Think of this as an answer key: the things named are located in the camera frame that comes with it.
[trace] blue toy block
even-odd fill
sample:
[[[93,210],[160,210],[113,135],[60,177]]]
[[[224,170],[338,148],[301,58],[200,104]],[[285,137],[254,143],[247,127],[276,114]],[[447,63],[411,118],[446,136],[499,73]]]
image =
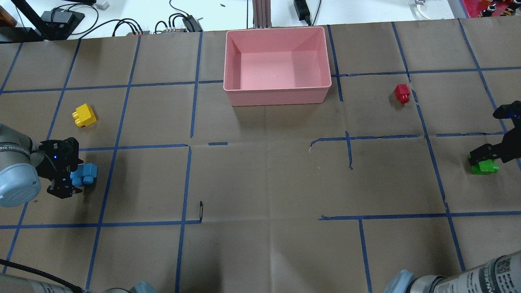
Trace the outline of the blue toy block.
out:
[[[94,164],[79,165],[78,170],[70,173],[72,185],[79,187],[82,185],[91,185],[97,178],[97,166]]]

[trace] white table surface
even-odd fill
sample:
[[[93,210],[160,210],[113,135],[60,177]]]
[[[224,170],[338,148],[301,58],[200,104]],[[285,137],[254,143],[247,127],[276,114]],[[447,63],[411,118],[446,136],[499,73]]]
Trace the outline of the white table surface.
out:
[[[312,20],[318,7],[318,1],[307,0]],[[423,11],[432,19],[454,18],[449,1],[455,0],[427,0],[426,5],[423,6]],[[39,15],[43,11],[69,3],[61,0],[27,0],[27,2]],[[110,7],[107,10],[100,10],[98,24],[110,19],[129,17],[137,20],[143,30],[153,31],[158,21],[167,21],[168,16],[175,13],[168,5],[168,0],[109,0],[109,3]],[[200,24],[205,31],[245,29],[247,10],[249,10],[247,23],[250,27],[252,26],[252,0],[190,0],[172,1],[172,4],[192,14],[196,19],[202,18]],[[17,20],[19,19],[10,0],[0,0],[0,5]],[[75,32],[84,31],[92,25],[95,20],[95,12],[92,9],[75,7],[73,10],[85,13],[85,19]],[[32,26],[24,15],[21,14],[21,16],[25,26]],[[293,0],[272,0],[271,19],[273,26],[276,27],[306,25],[303,21],[298,21]],[[322,7],[315,24],[333,25],[423,19],[416,10],[414,0],[322,0]],[[176,23],[178,27],[183,26],[179,18]],[[90,33],[87,38],[111,36],[115,24],[115,22],[106,24]],[[116,35],[125,35],[129,31],[127,26],[122,26],[118,29]]]

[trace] pink plastic bin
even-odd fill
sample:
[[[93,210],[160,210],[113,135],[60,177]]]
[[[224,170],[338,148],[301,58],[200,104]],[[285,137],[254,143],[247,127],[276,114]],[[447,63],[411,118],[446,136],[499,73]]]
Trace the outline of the pink plastic bin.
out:
[[[322,27],[226,33],[223,88],[233,106],[322,103],[330,86]]]

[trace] red object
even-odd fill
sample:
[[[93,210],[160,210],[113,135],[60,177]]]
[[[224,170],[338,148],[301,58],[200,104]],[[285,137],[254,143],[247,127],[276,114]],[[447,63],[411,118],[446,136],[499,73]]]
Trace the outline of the red object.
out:
[[[394,95],[396,96],[396,99],[402,104],[405,104],[409,101],[410,94],[411,91],[409,90],[409,86],[406,83],[398,84],[394,89]]]
[[[502,14],[510,2],[510,0],[506,0],[505,2],[494,2],[496,3],[496,10],[492,16],[499,16]],[[489,1],[481,0],[462,0],[462,3],[469,17],[478,17],[481,11],[487,9],[487,7],[492,4]]]

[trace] blue tape grid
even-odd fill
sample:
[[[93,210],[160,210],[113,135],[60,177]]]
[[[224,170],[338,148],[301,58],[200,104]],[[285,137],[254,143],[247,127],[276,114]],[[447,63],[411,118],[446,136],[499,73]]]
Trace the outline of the blue tape grid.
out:
[[[471,55],[472,55],[472,57],[474,59],[474,62],[476,64],[476,69],[409,71],[408,67],[407,67],[405,55],[404,55],[403,49],[401,47],[401,42],[400,42],[400,39],[399,39],[399,36],[398,36],[398,32],[397,32],[395,24],[393,22],[392,23],[392,27],[393,27],[393,31],[394,31],[394,34],[395,34],[395,37],[396,37],[396,41],[397,41],[399,49],[400,49],[400,54],[402,56],[402,61],[404,63],[405,71],[366,72],[366,73],[351,73],[351,74],[340,74],[339,73],[337,55],[336,55],[336,50],[335,50],[335,47],[334,47],[334,41],[333,41],[333,36],[332,36],[332,32],[331,32],[331,27],[328,25],[327,28],[328,28],[329,40],[330,40],[330,43],[331,43],[331,49],[332,49],[332,53],[333,53],[333,61],[334,61],[334,67],[335,67],[335,74],[333,74],[331,76],[336,78],[336,80],[337,80],[337,86],[338,86],[340,101],[343,101],[342,88],[341,88],[341,83],[340,83],[340,78],[342,78],[342,77],[354,77],[354,76],[365,76],[365,75],[407,75],[409,80],[410,80],[411,79],[410,78],[411,74],[432,74],[432,73],[447,73],[447,72],[478,72],[480,74],[481,80],[483,82],[483,86],[484,86],[484,88],[485,88],[485,90],[487,92],[487,95],[488,95],[489,99],[490,99],[490,102],[491,102],[492,106],[495,108],[496,107],[495,101],[494,101],[494,99],[493,99],[493,97],[492,97],[492,95],[490,93],[490,90],[488,88],[488,85],[486,83],[486,80],[485,80],[482,72],[483,71],[495,71],[495,70],[520,70],[521,67],[481,68],[479,66],[479,64],[478,64],[476,56],[474,55],[474,52],[473,52],[473,50],[472,50],[472,48],[470,46],[470,43],[468,41],[468,38],[467,38],[466,34],[465,34],[465,30],[463,28],[463,25],[462,25],[462,23],[460,21],[459,21],[459,24],[460,24],[460,29],[462,31],[464,39],[466,41],[467,47],[468,47],[468,49],[469,49],[469,51],[470,51],[470,53],[471,53]],[[200,81],[199,80],[199,67],[200,67],[200,61],[201,61],[200,59],[201,59],[202,37],[203,37],[203,34],[201,33],[200,34],[200,39],[199,39],[198,52],[197,52],[197,65],[196,65],[195,81],[131,84],[132,76],[133,76],[133,72],[134,72],[134,68],[135,68],[135,61],[136,61],[136,58],[137,58],[137,55],[138,55],[139,45],[140,45],[140,41],[141,41],[141,37],[139,37],[138,38],[137,47],[136,47],[136,52],[135,52],[135,55],[134,55],[131,76],[129,78],[128,84],[113,85],[113,86],[100,86],[100,87],[67,88],[67,83],[68,83],[68,80],[70,78],[72,67],[73,67],[74,62],[76,60],[76,56],[77,56],[78,49],[79,49],[79,46],[80,46],[80,41],[78,41],[78,46],[76,48],[74,57],[72,59],[71,66],[69,68],[69,72],[67,74],[67,79],[66,79],[65,84],[64,84],[64,86],[62,88],[4,91],[4,88],[5,88],[6,84],[7,84],[8,78],[9,78],[9,76],[10,76],[10,74],[11,74],[13,68],[14,68],[15,62],[16,62],[16,60],[17,60],[17,58],[19,56],[19,53],[20,53],[20,51],[22,49],[22,46],[23,46],[23,44],[19,45],[18,50],[17,50],[17,52],[15,54],[15,58],[14,58],[11,66],[9,68],[9,71],[8,71],[8,73],[6,75],[6,78],[5,78],[4,82],[2,83],[2,87],[0,88],[0,95],[2,93],[61,91],[60,99],[59,99],[58,105],[56,107],[56,111],[55,111],[55,114],[54,114],[54,117],[53,117],[53,121],[52,121],[51,127],[49,128],[47,139],[49,139],[49,137],[50,137],[50,135],[52,133],[54,122],[56,120],[56,115],[58,113],[59,106],[61,104],[61,101],[63,99],[65,91],[88,90],[88,89],[108,89],[108,88],[127,88],[127,92],[126,92],[125,103],[124,103],[122,114],[121,114],[121,120],[120,120],[120,125],[119,125],[119,129],[118,129],[118,135],[117,135],[117,140],[116,140],[115,146],[113,148],[84,148],[84,149],[80,149],[80,151],[85,151],[85,152],[87,152],[87,151],[113,151],[113,158],[112,158],[111,166],[110,166],[110,170],[109,170],[109,179],[107,181],[107,186],[106,186],[106,190],[105,190],[105,194],[104,194],[104,201],[103,201],[103,205],[102,205],[102,211],[100,212],[100,219],[99,219],[98,223],[96,223],[96,224],[93,223],[93,224],[23,225],[22,224],[23,217],[24,217],[24,215],[26,213],[26,210],[27,210],[27,204],[26,204],[26,205],[24,205],[24,208],[23,208],[23,210],[21,212],[20,219],[19,219],[19,222],[18,222],[17,225],[3,225],[3,226],[0,225],[0,229],[15,229],[16,230],[15,231],[15,235],[13,237],[13,241],[12,241],[10,249],[9,249],[9,253],[8,253],[7,259],[10,259],[11,255],[12,255],[12,252],[13,252],[13,249],[15,247],[16,239],[17,239],[17,236],[18,236],[18,233],[19,233],[20,229],[29,229],[29,228],[31,228],[31,229],[34,229],[34,228],[94,228],[95,227],[95,228],[97,228],[97,230],[96,230],[96,238],[95,238],[95,244],[94,244],[94,247],[93,247],[93,253],[92,253],[92,257],[91,257],[91,264],[89,266],[88,281],[87,281],[87,284],[86,284],[86,288],[88,288],[89,285],[90,285],[90,280],[91,280],[91,276],[92,276],[92,269],[93,269],[93,265],[94,265],[94,261],[95,261],[97,242],[99,240],[99,234],[100,234],[100,230],[101,230],[102,227],[179,225],[179,226],[181,226],[181,233],[180,233],[180,243],[179,243],[179,248],[178,248],[179,249],[178,250],[178,263],[177,263],[177,270],[176,270],[176,292],[179,292],[179,279],[180,279],[181,261],[182,261],[182,245],[183,245],[183,241],[184,241],[184,227],[186,225],[199,224],[201,222],[201,221],[197,221],[197,220],[195,220],[195,221],[187,221],[186,220],[186,208],[187,208],[187,201],[188,201],[188,186],[189,186],[189,176],[190,176],[190,166],[191,166],[192,150],[186,144],[135,145],[135,146],[118,146],[118,144],[119,144],[119,137],[120,137],[120,134],[121,134],[121,127],[122,127],[123,119],[124,119],[124,116],[125,116],[126,104],[127,104],[127,101],[128,101],[128,94],[129,94],[129,91],[130,91],[131,87],[153,87],[153,86],[170,86],[170,85],[174,86],[174,85],[182,85],[182,84],[193,84],[194,85],[194,99],[193,99],[193,105],[192,105],[191,137],[193,136],[194,124],[195,124],[195,111],[196,111],[197,86],[198,86],[198,84],[222,83],[223,82],[222,80],[207,80],[207,81]],[[416,93],[414,91],[413,91],[413,97],[414,97],[416,103],[418,103],[418,98],[417,98],[417,95],[416,95]],[[417,110],[418,110],[418,114],[420,116],[420,120],[422,122],[422,127],[424,129],[424,136],[425,136],[425,138],[427,140],[427,143],[428,143],[428,146],[429,146],[429,153],[431,155],[433,167],[434,167],[435,173],[437,175],[437,180],[438,180],[440,192],[441,192],[442,198],[444,200],[444,190],[443,190],[443,185],[442,185],[442,182],[441,182],[441,178],[439,177],[439,171],[438,171],[438,167],[437,167],[437,163],[436,163],[436,158],[435,158],[434,153],[432,151],[432,146],[430,145],[430,139],[428,137],[427,128],[425,126],[425,121],[423,119],[423,115],[421,113],[421,109],[420,109],[419,105],[417,105]],[[504,125],[504,123],[502,121],[501,121],[501,125],[503,127],[504,132],[505,132],[506,131],[506,127],[505,127],[505,125]],[[436,135],[436,137],[503,135],[504,132],[498,132],[498,133],[443,133],[443,134]],[[352,159],[352,155],[351,155],[351,140],[402,139],[402,138],[418,138],[418,137],[419,137],[418,135],[398,135],[398,136],[382,136],[382,137],[371,137],[371,136],[350,137],[349,133],[346,132],[345,133],[345,137],[340,137],[340,138],[320,138],[320,139],[317,139],[317,140],[313,141],[311,145],[313,145],[316,142],[320,142],[320,141],[341,141],[341,140],[345,140],[346,143],[347,143],[347,147],[348,147],[348,154],[349,154],[350,167],[351,167],[352,160],[353,160]],[[212,145],[227,145],[227,142],[211,142],[208,145],[210,145],[210,146],[212,146]],[[120,150],[120,149],[148,149],[148,148],[177,148],[177,147],[188,147],[189,148],[189,156],[188,156],[188,162],[187,162],[187,175],[186,175],[186,178],[185,178],[185,193],[184,193],[182,220],[181,221],[162,221],[162,222],[103,223],[103,214],[104,214],[104,209],[105,209],[105,205],[106,205],[106,198],[108,196],[108,189],[109,189],[109,185],[110,185],[111,175],[112,175],[112,172],[113,172],[113,169],[114,169],[114,163],[115,163],[117,150]],[[521,161],[517,160],[517,163],[519,165],[519,169],[521,169]],[[367,278],[367,286],[368,286],[368,291],[370,293],[372,293],[372,285],[371,285],[371,280],[370,280],[370,271],[369,271],[368,258],[367,258],[367,249],[366,249],[366,245],[365,245],[365,236],[364,236],[364,230],[363,230],[363,220],[365,220],[365,219],[392,219],[392,218],[435,218],[435,217],[446,217],[448,219],[448,221],[449,221],[449,225],[450,225],[450,228],[451,228],[451,233],[452,233],[454,244],[455,244],[455,247],[456,247],[456,250],[457,250],[457,254],[458,254],[458,260],[460,261],[460,267],[464,270],[465,267],[464,267],[464,264],[463,264],[463,260],[462,260],[461,253],[460,253],[460,250],[459,250],[459,246],[458,246],[458,243],[457,243],[456,233],[455,233],[454,226],[453,226],[453,223],[452,223],[452,218],[453,217],[521,215],[521,211],[451,213],[449,208],[448,208],[448,205],[446,203],[445,203],[445,207],[446,207],[446,213],[442,213],[442,214],[365,215],[365,216],[334,216],[334,217],[325,217],[325,216],[323,216],[320,220],[322,220],[322,221],[335,221],[335,220],[357,220],[357,221],[359,221],[361,245],[362,245],[362,252],[363,252],[363,257],[364,257],[364,266],[365,266],[366,278]]]

